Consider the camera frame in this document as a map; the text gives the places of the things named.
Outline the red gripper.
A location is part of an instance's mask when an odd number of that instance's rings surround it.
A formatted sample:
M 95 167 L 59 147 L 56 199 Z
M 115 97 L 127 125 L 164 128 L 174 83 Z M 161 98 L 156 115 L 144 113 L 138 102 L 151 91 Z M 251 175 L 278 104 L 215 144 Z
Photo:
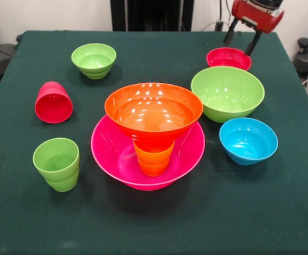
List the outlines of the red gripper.
M 280 9 L 282 1 L 240 1 L 235 0 L 232 6 L 234 19 L 226 33 L 224 44 L 230 44 L 236 27 L 236 19 L 253 27 L 255 32 L 253 40 L 248 44 L 245 54 L 250 56 L 255 49 L 262 32 L 270 33 L 283 18 L 284 11 Z

